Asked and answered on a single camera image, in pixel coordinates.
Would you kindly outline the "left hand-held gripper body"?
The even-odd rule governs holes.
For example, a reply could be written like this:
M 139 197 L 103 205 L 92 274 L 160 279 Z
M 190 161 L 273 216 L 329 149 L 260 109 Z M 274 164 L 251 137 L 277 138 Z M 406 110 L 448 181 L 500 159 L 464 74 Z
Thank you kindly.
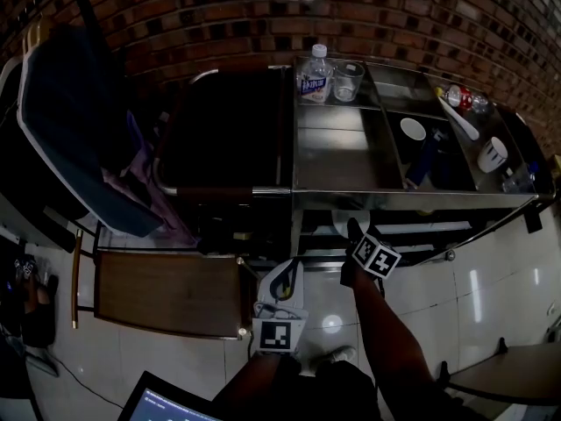
M 252 317 L 256 353 L 296 352 L 309 317 L 304 309 L 303 274 L 303 264 L 293 258 L 260 280 Z

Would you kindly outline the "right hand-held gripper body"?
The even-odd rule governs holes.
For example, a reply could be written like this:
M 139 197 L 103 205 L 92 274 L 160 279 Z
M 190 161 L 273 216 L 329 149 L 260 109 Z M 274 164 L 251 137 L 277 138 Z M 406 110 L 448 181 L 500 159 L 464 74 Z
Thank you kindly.
M 401 255 L 391 246 L 368 233 L 348 231 L 348 240 L 350 246 L 346 250 L 340 277 L 340 283 L 345 287 L 352 287 L 359 269 L 372 279 L 386 280 L 401 260 Z

